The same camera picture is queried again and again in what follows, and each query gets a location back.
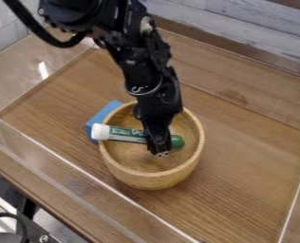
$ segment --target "green toothpaste tube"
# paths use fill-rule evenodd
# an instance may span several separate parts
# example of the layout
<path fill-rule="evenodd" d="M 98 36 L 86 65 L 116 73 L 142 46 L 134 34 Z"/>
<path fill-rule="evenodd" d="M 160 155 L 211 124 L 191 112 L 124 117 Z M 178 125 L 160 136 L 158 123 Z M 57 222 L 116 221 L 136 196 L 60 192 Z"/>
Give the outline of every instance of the green toothpaste tube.
<path fill-rule="evenodd" d="M 92 138 L 94 140 L 117 140 L 146 144 L 144 131 L 137 129 L 122 128 L 96 123 L 92 129 Z M 172 148 L 178 149 L 185 146 L 185 140 L 180 135 L 172 135 Z"/>

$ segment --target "wooden bowl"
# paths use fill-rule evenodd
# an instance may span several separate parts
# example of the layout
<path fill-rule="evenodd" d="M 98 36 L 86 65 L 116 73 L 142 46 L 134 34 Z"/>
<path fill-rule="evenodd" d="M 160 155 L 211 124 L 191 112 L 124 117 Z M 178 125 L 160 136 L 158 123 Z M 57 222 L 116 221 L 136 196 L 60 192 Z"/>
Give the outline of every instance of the wooden bowl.
<path fill-rule="evenodd" d="M 106 118 L 108 125 L 142 129 L 134 118 L 137 103 L 126 103 Z M 161 190 L 173 187 L 185 180 L 195 170 L 205 146 L 205 131 L 201 122 L 185 109 L 170 126 L 172 134 L 185 138 L 187 146 L 172 150 L 169 157 L 161 159 L 152 155 L 146 145 L 101 141 L 101 153 L 106 165 L 124 183 L 142 190 Z"/>

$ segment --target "bowl rim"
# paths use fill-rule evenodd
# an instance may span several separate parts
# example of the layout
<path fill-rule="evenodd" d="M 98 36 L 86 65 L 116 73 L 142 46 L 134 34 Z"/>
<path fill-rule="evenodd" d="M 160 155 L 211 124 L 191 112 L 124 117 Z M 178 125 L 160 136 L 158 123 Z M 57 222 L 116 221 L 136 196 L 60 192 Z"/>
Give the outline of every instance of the bowl rim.
<path fill-rule="evenodd" d="M 105 124 L 108 124 L 109 120 L 113 118 L 113 115 L 122 109 L 125 109 L 126 107 L 132 106 L 137 104 L 137 102 L 129 102 L 122 104 L 108 116 L 108 118 L 105 119 Z M 201 153 L 204 151 L 204 146 L 205 146 L 205 129 L 204 129 L 204 125 L 200 122 L 200 120 L 197 119 L 197 117 L 195 116 L 195 114 L 185 108 L 184 112 L 188 114 L 188 116 L 192 118 L 193 122 L 196 123 L 196 127 L 197 130 L 200 132 L 200 141 L 199 141 L 199 145 L 197 145 L 197 149 L 196 149 L 196 153 L 193 154 L 193 156 L 188 159 L 188 161 L 181 164 L 180 166 L 177 166 L 176 168 L 173 168 L 172 170 L 168 171 L 162 171 L 162 172 L 141 172 L 137 170 L 133 170 L 125 166 L 122 166 L 116 159 L 113 158 L 113 156 L 110 155 L 108 149 L 106 149 L 106 145 L 104 141 L 100 141 L 100 148 L 101 148 L 101 153 L 102 156 L 106 158 L 106 161 L 116 167 L 118 168 L 121 171 L 124 171 L 125 173 L 128 173 L 130 176 L 137 176 L 137 177 L 144 177 L 144 178 L 158 178 L 158 177 L 165 177 L 165 176 L 170 176 L 172 174 L 176 174 L 181 171 L 184 171 L 193 163 L 195 161 L 199 159 L 199 157 L 201 156 Z"/>

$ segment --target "black wire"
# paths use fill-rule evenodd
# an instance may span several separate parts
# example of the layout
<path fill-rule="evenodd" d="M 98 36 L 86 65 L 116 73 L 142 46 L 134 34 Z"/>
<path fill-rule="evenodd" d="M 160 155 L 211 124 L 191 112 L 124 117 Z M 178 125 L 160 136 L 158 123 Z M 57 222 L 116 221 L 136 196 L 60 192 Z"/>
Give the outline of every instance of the black wire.
<path fill-rule="evenodd" d="M 25 24 L 25 26 L 32 30 L 32 32 L 52 46 L 58 48 L 70 48 L 77 46 L 85 37 L 88 36 L 86 32 L 78 33 L 72 39 L 66 42 L 60 41 L 44 28 L 37 19 L 34 18 L 32 12 L 26 9 L 23 4 L 18 0 L 3 0 L 14 14 Z"/>
<path fill-rule="evenodd" d="M 11 218 L 14 218 L 18 221 L 18 223 L 22 226 L 22 230 L 23 230 L 23 235 L 22 235 L 22 241 L 21 241 L 21 243 L 26 243 L 26 241 L 27 241 L 27 226 L 25 224 L 23 219 L 19 216 L 13 215 L 10 213 L 0 213 L 0 217 L 11 217 Z"/>

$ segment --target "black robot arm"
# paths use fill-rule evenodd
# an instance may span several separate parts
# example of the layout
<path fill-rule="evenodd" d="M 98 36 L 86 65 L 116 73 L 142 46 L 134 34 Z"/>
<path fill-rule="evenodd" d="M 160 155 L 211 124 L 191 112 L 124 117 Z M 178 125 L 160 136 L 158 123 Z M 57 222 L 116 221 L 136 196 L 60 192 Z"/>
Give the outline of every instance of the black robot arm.
<path fill-rule="evenodd" d="M 38 13 L 52 26 L 88 34 L 108 49 L 122 68 L 126 90 L 138 99 L 136 117 L 144 124 L 148 148 L 166 156 L 169 125 L 184 104 L 177 74 L 168 65 L 170 46 L 146 7 L 138 0 L 41 0 Z"/>

